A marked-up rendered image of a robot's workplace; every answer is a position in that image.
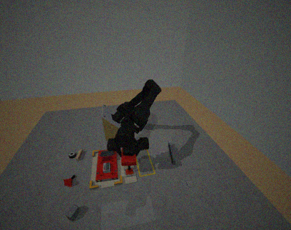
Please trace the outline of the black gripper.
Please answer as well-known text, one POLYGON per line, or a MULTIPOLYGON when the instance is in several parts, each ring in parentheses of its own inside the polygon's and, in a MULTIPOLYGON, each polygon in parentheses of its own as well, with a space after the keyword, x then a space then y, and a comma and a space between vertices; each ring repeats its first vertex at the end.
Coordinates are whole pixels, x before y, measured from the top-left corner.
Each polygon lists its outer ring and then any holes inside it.
MULTIPOLYGON (((134 133, 131 136, 131 139, 134 138, 134 133)), ((121 157, 121 148, 116 146, 113 142, 114 139, 108 139, 108 145, 107 148, 109 151, 117 151, 117 153, 119 154, 119 156, 121 157)), ((139 140, 137 141, 137 145, 140 146, 139 148, 139 152, 149 149, 149 142, 148 142, 148 138, 147 137, 141 137, 139 140)))

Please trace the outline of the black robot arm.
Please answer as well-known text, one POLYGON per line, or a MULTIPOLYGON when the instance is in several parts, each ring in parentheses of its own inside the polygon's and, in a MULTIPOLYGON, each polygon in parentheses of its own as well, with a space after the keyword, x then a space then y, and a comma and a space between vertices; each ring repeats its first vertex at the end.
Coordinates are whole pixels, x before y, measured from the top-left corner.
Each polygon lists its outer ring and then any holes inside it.
POLYGON ((138 134, 147 124, 150 116, 150 107, 160 92, 159 85, 154 80, 149 79, 137 96, 118 106, 117 112, 114 115, 111 114, 112 120, 121 124, 113 142, 116 146, 123 148, 123 155, 134 156, 134 154, 139 154, 140 146, 137 145, 135 138, 131 139, 131 136, 134 132, 138 134), (122 121, 120 122, 121 119, 122 121))

